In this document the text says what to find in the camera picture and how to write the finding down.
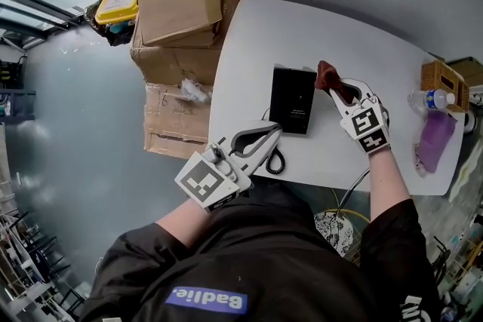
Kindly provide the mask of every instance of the white table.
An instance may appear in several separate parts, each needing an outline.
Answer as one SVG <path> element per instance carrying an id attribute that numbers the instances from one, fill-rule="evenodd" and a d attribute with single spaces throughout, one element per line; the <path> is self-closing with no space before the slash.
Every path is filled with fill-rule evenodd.
<path id="1" fill-rule="evenodd" d="M 341 77 L 365 81 L 389 110 L 392 150 L 412 195 L 443 195 L 460 154 L 464 114 L 458 120 L 436 173 L 421 178 L 413 161 L 423 119 L 407 102 L 419 90 L 421 65 L 434 60 L 427 52 L 387 32 L 348 17 L 279 0 L 242 0 L 226 36 L 211 104 L 209 140 L 261 119 L 270 105 L 275 64 L 317 69 L 319 60 Z M 316 186 L 347 189 L 368 167 L 368 158 L 340 127 L 334 101 L 316 90 L 306 136 L 285 134 L 278 147 L 287 167 L 269 175 Z M 366 178 L 358 187 L 369 190 Z"/>

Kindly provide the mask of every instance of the coiled cable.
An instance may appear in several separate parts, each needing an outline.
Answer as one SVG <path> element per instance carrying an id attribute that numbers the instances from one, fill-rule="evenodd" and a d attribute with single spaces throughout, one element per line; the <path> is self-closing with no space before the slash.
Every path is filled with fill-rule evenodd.
<path id="1" fill-rule="evenodd" d="M 270 164 L 272 163 L 273 156 L 277 155 L 278 159 L 280 160 L 280 168 L 277 170 L 273 170 L 270 167 Z M 269 157 L 266 158 L 266 164 L 265 164 L 266 171 L 270 174 L 280 174 L 284 171 L 285 169 L 285 159 L 283 154 L 278 150 L 277 147 L 275 147 L 272 152 L 269 154 Z"/>

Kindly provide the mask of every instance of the water bottle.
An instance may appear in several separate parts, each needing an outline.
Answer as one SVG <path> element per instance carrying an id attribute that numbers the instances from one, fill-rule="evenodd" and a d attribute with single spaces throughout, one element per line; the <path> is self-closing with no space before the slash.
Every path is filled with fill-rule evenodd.
<path id="1" fill-rule="evenodd" d="M 427 110 L 444 110 L 455 102 L 454 94 L 447 93 L 442 89 L 413 91 L 409 95 L 409 104 L 415 112 L 421 115 L 426 114 Z"/>

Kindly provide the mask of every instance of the person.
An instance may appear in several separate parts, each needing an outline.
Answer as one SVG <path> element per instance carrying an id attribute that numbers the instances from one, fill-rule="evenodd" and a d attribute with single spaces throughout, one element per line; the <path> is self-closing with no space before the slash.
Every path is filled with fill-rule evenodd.
<path id="1" fill-rule="evenodd" d="M 207 214 L 189 199 L 108 250 L 80 320 L 440 318 L 418 215 L 389 147 L 369 155 L 360 268 L 318 233 L 308 204 L 261 184 Z"/>

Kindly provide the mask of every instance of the purple cloth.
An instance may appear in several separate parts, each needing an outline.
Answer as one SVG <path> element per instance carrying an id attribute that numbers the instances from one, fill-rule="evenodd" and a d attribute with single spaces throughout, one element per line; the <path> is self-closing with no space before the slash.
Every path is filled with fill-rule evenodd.
<path id="1" fill-rule="evenodd" d="M 436 172 L 439 159 L 453 136 L 456 122 L 457 120 L 448 113 L 439 110 L 428 112 L 428 119 L 417 147 L 417 155 L 428 172 Z"/>

